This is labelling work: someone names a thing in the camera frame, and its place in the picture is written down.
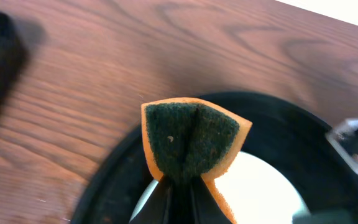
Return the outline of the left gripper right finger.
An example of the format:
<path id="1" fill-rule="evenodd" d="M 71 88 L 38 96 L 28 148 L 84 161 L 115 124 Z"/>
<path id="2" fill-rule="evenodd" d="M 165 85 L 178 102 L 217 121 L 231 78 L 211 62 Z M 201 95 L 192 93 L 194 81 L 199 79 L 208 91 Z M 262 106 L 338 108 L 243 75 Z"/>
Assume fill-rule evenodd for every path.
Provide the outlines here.
<path id="1" fill-rule="evenodd" d="M 191 216 L 194 224 L 232 224 L 223 214 L 201 177 L 190 184 Z"/>

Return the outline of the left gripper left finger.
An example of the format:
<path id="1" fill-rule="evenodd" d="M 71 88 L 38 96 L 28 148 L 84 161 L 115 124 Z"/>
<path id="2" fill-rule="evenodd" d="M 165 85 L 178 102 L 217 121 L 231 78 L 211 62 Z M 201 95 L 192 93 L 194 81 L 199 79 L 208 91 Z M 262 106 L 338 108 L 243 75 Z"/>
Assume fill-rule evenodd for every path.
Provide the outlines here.
<path id="1" fill-rule="evenodd" d="M 153 180 L 137 202 L 129 224 L 168 224 L 172 190 L 169 178 Z"/>

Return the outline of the green yellow sponge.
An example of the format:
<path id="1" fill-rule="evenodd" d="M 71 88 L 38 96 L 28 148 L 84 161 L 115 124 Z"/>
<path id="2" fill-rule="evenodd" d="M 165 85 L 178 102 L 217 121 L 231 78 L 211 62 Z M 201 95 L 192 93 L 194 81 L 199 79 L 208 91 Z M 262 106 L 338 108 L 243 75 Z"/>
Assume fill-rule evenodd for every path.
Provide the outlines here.
<path id="1" fill-rule="evenodd" d="M 199 98 L 169 98 L 141 106 L 147 167 L 160 181 L 201 176 L 211 182 L 227 172 L 252 122 Z"/>

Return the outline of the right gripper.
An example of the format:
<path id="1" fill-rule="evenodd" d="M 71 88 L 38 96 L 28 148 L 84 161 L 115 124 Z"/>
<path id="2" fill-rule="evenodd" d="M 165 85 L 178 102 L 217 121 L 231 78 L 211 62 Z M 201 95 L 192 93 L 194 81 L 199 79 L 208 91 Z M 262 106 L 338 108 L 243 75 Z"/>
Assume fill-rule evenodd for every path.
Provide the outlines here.
<path id="1" fill-rule="evenodd" d="M 347 118 L 325 134 L 326 140 L 348 172 L 358 176 L 358 118 Z M 334 210 L 295 217 L 293 224 L 353 224 L 345 210 Z"/>

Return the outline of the light green plate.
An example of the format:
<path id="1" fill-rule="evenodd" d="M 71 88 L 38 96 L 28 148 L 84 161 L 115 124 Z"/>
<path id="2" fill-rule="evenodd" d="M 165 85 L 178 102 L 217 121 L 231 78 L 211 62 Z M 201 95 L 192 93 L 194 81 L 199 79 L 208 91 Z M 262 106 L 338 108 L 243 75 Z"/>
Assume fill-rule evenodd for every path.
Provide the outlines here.
<path id="1" fill-rule="evenodd" d="M 194 224 L 190 201 L 194 177 L 181 181 L 163 177 L 173 184 L 169 223 Z M 292 223 L 295 217 L 310 215 L 305 201 L 283 174 L 245 152 L 238 153 L 225 174 L 204 182 L 232 223 Z"/>

